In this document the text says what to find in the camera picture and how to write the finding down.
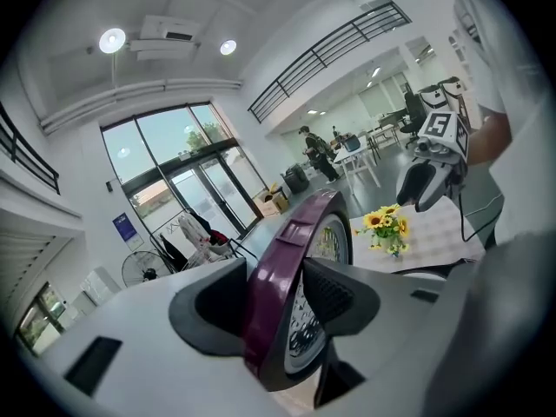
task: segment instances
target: metal railing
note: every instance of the metal railing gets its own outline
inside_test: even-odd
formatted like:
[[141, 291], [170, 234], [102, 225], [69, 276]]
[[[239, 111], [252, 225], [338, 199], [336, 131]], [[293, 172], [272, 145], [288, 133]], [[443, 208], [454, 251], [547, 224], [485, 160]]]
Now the metal railing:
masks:
[[0, 147], [11, 161], [21, 164], [60, 195], [59, 174], [30, 146], [0, 103]]
[[358, 46], [411, 23], [394, 3], [388, 2], [361, 14], [332, 31], [289, 65], [248, 108], [262, 122], [304, 83]]

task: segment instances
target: chair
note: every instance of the chair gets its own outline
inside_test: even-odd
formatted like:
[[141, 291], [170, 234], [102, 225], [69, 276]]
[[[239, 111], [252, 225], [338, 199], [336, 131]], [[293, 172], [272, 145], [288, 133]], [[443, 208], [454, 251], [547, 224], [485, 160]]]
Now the chair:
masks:
[[420, 101], [419, 96], [411, 92], [407, 92], [404, 95], [404, 98], [406, 99], [407, 113], [409, 114], [409, 124], [401, 127], [400, 131], [411, 135], [409, 141], [406, 143], [407, 148], [411, 142], [415, 142], [419, 139], [417, 132], [423, 126], [423, 123], [425, 123], [427, 113], [422, 102]]

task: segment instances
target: fan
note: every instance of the fan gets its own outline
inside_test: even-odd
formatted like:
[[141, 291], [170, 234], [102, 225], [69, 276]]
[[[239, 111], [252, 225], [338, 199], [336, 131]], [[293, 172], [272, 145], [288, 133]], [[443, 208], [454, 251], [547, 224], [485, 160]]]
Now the fan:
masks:
[[170, 271], [164, 260], [152, 252], [134, 252], [122, 265], [123, 282], [128, 288], [166, 275], [170, 275]]

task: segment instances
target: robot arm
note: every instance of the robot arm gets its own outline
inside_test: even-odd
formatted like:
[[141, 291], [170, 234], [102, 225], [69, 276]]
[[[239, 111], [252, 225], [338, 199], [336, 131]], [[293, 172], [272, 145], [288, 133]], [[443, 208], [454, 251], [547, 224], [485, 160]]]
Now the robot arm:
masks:
[[400, 172], [396, 201], [413, 202], [418, 212], [430, 209], [443, 195], [461, 190], [467, 174], [469, 133], [452, 111], [433, 111], [419, 131], [414, 158]]

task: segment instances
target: man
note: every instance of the man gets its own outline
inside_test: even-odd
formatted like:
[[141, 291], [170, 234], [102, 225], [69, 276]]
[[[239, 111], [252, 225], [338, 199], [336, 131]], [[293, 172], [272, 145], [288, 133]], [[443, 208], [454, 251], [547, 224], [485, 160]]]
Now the man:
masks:
[[307, 144], [307, 149], [303, 151], [303, 155], [307, 155], [311, 163], [328, 178], [327, 184], [340, 179], [334, 167], [328, 162], [327, 153], [330, 147], [327, 147], [326, 142], [316, 134], [311, 133], [307, 125], [300, 128], [299, 134], [305, 136], [305, 143]]
[[454, 12], [485, 117], [470, 136], [467, 163], [496, 160], [490, 172], [505, 198], [488, 244], [554, 229], [556, 103], [551, 84], [500, 0], [455, 0]]

